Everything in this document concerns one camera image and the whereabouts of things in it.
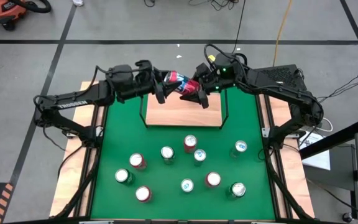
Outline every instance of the red soda can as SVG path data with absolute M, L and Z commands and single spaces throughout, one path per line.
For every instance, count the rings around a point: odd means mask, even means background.
M 146 169 L 146 160 L 144 159 L 142 154 L 134 153 L 129 158 L 129 163 L 131 166 L 137 170 Z
M 177 71 L 169 72 L 167 76 L 164 78 L 164 81 L 166 83 L 181 82 L 181 85 L 178 88 L 176 88 L 175 91 L 182 95 L 193 93 L 194 91 L 197 91 L 198 88 L 200 87 L 198 82 L 189 79 L 184 75 L 180 75 Z
M 194 135 L 187 135 L 183 142 L 185 153 L 194 153 L 197 146 L 197 139 Z
M 221 176 L 217 172 L 209 172 L 205 177 L 205 184 L 208 187 L 217 187 L 221 183 Z
M 146 186 L 139 187 L 135 195 L 136 199 L 140 202 L 148 202 L 152 199 L 152 191 Z

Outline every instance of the wooden table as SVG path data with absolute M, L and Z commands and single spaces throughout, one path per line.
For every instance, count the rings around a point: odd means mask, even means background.
M 82 90 L 85 89 L 89 84 L 90 84 L 89 82 L 83 82 L 81 85 L 81 89 Z M 268 127 L 269 122 L 267 119 L 267 109 L 264 103 L 265 102 L 264 96 L 262 95 L 260 96 L 260 102 L 262 107 L 262 114 L 264 117 L 264 125 L 265 127 Z M 273 119 L 276 125 L 278 126 L 282 125 L 283 123 L 285 123 L 291 118 L 287 102 L 278 100 L 276 98 L 270 98 L 270 104 L 272 107 Z M 83 126 L 90 125 L 93 116 L 93 108 L 94 106 L 91 105 L 77 107 L 75 110 L 73 121 Z M 212 106 L 211 109 L 212 112 L 210 113 L 214 113 L 216 107 Z M 96 125 L 101 125 L 102 115 L 103 115 L 103 110 L 99 110 Z M 70 155 L 75 149 L 77 149 L 80 146 L 80 144 L 81 143 L 78 138 L 69 139 L 67 142 L 65 157 Z M 286 139 L 285 144 L 298 148 L 296 140 L 293 139 Z M 94 156 L 94 151 L 91 153 L 91 161 L 93 161 L 92 160 L 93 156 Z M 62 171 L 60 173 L 60 178 L 57 183 L 57 188 L 53 199 L 50 216 L 59 213 L 67 204 L 67 202 L 72 198 L 73 194 L 76 192 L 80 182 L 80 175 L 83 167 L 84 157 L 85 157 L 85 148 L 82 148 L 80 149 L 79 152 L 77 152 L 74 156 L 72 156 L 63 166 Z M 303 165 L 299 153 L 295 152 L 293 149 L 290 149 L 287 146 L 284 146 L 284 148 L 281 150 L 281 157 L 282 157 L 283 170 L 285 173 L 285 179 L 287 182 L 288 190 L 294 196 L 296 201 L 302 206 L 303 210 L 308 215 L 313 217 L 314 216 L 313 207 L 311 204 L 309 190 L 306 183 L 305 173 L 303 171 Z M 92 162 L 90 162 L 88 166 L 88 170 L 90 169 L 91 166 L 92 166 Z M 282 218 L 286 218 L 287 216 L 285 212 L 283 196 L 280 193 L 280 190 L 278 189 L 277 186 L 276 186 L 276 190 L 278 192 L 277 198 L 278 198 L 280 215 Z M 80 216 L 83 216 L 86 213 L 88 195 L 89 195 L 89 186 L 83 194 Z

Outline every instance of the soda can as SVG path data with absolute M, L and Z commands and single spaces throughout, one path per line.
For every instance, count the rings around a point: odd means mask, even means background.
M 161 157 L 166 165 L 173 164 L 173 159 L 175 158 L 175 151 L 169 146 L 164 146 L 161 149 Z
M 194 152 L 194 165 L 201 166 L 204 160 L 206 159 L 206 153 L 202 149 L 197 149 Z
M 208 187 L 217 187 L 221 183 L 221 176 L 217 172 L 209 172 L 205 177 L 205 184 Z
M 185 153 L 193 153 L 197 146 L 197 139 L 194 135 L 187 135 L 183 142 Z
M 127 169 L 119 169 L 116 172 L 116 181 L 120 184 L 131 185 L 135 181 L 135 176 Z
M 147 186 L 141 186 L 136 190 L 136 199 L 140 202 L 149 202 L 152 199 L 152 191 Z
M 142 154 L 134 153 L 129 158 L 129 163 L 131 166 L 137 170 L 146 169 L 146 160 L 144 159 Z
M 200 84 L 198 84 L 197 81 L 189 79 L 184 75 L 180 75 L 176 71 L 169 72 L 167 76 L 165 76 L 164 81 L 166 83 L 181 82 L 181 85 L 176 88 L 175 91 L 182 95 L 193 93 L 194 91 L 197 91 L 200 87 Z
M 181 182 L 180 187 L 184 193 L 188 194 L 193 190 L 194 184 L 190 179 L 184 179 Z
M 229 198 L 241 198 L 242 196 L 244 196 L 244 194 L 246 194 L 246 187 L 243 183 L 240 182 L 236 182 L 230 185 L 226 190 L 226 195 Z
M 230 156 L 233 158 L 237 158 L 247 150 L 247 143 L 245 141 L 236 141 L 234 147 L 230 150 Z

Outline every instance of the white paper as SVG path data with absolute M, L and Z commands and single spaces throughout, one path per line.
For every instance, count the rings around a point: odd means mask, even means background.
M 307 137 L 307 135 L 309 135 L 308 131 L 302 138 L 299 139 L 299 142 L 302 142 L 304 138 Z M 319 134 L 311 133 L 308 139 L 306 139 L 304 143 L 299 146 L 299 148 L 302 150 L 304 147 L 309 146 L 310 144 L 313 144 L 321 139 L 323 139 L 323 137 Z M 302 163 L 304 165 L 313 166 L 320 169 L 331 170 L 331 165 L 329 163 L 329 151 L 324 151 L 307 159 L 303 159 Z

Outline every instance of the black floor line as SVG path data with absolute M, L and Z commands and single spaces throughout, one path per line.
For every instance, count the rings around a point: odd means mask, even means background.
M 0 40 L 0 44 L 235 44 L 236 40 L 170 39 L 170 40 Z M 275 45 L 276 40 L 238 40 L 238 44 Z M 358 40 L 280 40 L 280 45 L 358 45 Z
M 349 9 L 349 6 L 347 5 L 346 1 L 345 0 L 341 0 L 341 4 L 342 4 L 342 7 L 343 9 L 345 10 L 345 13 L 346 13 L 346 16 L 347 16 L 347 19 L 349 20 L 349 22 L 351 23 L 351 26 L 353 28 L 353 31 L 357 37 L 357 40 L 358 40 L 358 26 L 356 24 L 356 21 L 354 20 L 353 18 L 353 15 L 352 15 L 352 12 L 351 10 Z
M 50 84 L 52 82 L 53 75 L 55 74 L 55 70 L 56 70 L 60 55 L 63 50 L 64 40 L 67 37 L 68 30 L 70 29 L 71 22 L 73 21 L 75 11 L 76 11 L 76 6 L 72 5 L 70 13 L 69 13 L 67 21 L 66 21 L 66 24 L 65 24 L 65 27 L 64 27 L 64 30 L 63 30 L 63 33 L 62 33 L 62 36 L 60 37 L 60 43 L 57 46 L 55 55 L 53 56 L 53 59 L 52 59 L 52 62 L 51 62 L 51 65 L 50 65 L 50 68 L 48 71 L 48 75 L 45 79 L 44 86 L 42 87 L 42 91 L 40 93 L 41 95 L 46 95 L 48 93 Z M 19 153 L 19 157 L 17 158 L 16 165 L 15 165 L 15 168 L 14 168 L 12 176 L 11 176 L 10 183 L 14 187 L 16 186 L 17 181 L 19 180 L 20 174 L 22 172 L 24 161 L 25 161 L 25 158 L 27 157 L 27 153 L 30 148 L 31 140 L 34 136 L 35 128 L 36 128 L 35 124 L 31 120 L 29 128 L 27 130 L 27 134 L 25 135 L 25 138 L 24 138 L 24 142 L 23 142 L 21 151 Z

